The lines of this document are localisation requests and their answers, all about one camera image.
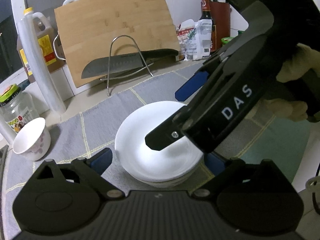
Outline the grey and teal checked mat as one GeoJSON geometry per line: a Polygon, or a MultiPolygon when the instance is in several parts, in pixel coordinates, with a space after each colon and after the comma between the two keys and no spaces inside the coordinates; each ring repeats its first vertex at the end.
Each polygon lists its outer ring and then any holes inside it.
{"type": "Polygon", "coordinates": [[[274,81],[273,72],[223,63],[188,105],[152,103],[121,124],[114,154],[123,164],[168,174],[178,158],[208,157],[216,176],[194,193],[125,194],[101,176],[110,150],[45,161],[14,201],[17,239],[300,239],[303,201],[276,164],[215,152],[274,81]]]}

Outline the red printed food bag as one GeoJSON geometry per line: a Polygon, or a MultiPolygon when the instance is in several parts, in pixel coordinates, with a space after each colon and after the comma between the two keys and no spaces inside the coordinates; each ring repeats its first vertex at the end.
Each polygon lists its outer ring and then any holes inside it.
{"type": "Polygon", "coordinates": [[[180,55],[184,55],[187,51],[189,36],[194,29],[195,21],[192,19],[182,22],[176,29],[176,34],[180,45],[180,55]]]}

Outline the brown knife block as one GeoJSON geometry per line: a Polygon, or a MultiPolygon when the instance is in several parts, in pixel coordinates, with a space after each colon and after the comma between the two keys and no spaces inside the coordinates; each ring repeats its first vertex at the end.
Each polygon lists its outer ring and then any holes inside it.
{"type": "Polygon", "coordinates": [[[216,48],[222,47],[222,39],[231,35],[231,8],[226,2],[210,1],[210,13],[216,25],[216,48]]]}

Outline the tall cling film roll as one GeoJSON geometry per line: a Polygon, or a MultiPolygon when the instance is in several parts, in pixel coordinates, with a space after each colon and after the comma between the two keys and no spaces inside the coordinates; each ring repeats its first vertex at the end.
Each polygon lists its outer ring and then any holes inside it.
{"type": "Polygon", "coordinates": [[[65,113],[65,104],[55,87],[44,61],[35,33],[33,17],[31,15],[24,16],[24,18],[18,22],[17,29],[25,56],[48,107],[56,114],[61,115],[65,113]]]}

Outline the dark soy sauce bottle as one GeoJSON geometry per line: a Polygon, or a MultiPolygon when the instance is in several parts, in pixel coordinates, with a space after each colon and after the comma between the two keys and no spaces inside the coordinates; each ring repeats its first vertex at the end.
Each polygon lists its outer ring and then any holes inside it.
{"type": "Polygon", "coordinates": [[[216,24],[210,13],[210,0],[201,0],[202,16],[201,22],[201,34],[208,36],[210,34],[210,43],[205,42],[203,46],[210,46],[210,53],[216,52],[216,24]]]}

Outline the bamboo cutting board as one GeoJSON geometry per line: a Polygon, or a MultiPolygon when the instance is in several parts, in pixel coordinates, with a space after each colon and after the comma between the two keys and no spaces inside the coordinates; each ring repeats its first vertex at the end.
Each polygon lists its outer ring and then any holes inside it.
{"type": "Polygon", "coordinates": [[[166,0],[79,0],[54,10],[57,30],[74,85],[92,60],[142,51],[180,51],[166,0]]]}

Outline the glass jar green lid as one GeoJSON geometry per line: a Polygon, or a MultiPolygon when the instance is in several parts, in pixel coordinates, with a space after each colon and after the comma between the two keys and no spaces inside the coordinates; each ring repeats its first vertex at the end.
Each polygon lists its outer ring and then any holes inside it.
{"type": "Polygon", "coordinates": [[[9,127],[18,133],[27,123],[39,117],[32,96],[13,84],[1,94],[1,113],[9,127]]]}

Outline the cooking oil jug yellow cap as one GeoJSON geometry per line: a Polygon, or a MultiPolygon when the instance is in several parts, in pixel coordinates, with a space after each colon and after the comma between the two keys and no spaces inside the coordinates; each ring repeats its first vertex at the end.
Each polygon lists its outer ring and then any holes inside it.
{"type": "MultiPolygon", "coordinates": [[[[33,17],[33,24],[35,33],[38,39],[40,50],[42,52],[44,61],[50,73],[60,69],[63,66],[63,62],[56,57],[53,48],[54,40],[54,28],[49,22],[48,18],[41,12],[34,12],[32,7],[24,10],[24,15],[31,15],[33,17]]],[[[17,52],[23,64],[25,73],[27,74],[30,83],[35,82],[33,72],[29,66],[28,60],[25,56],[20,37],[17,38],[17,52]]]]}

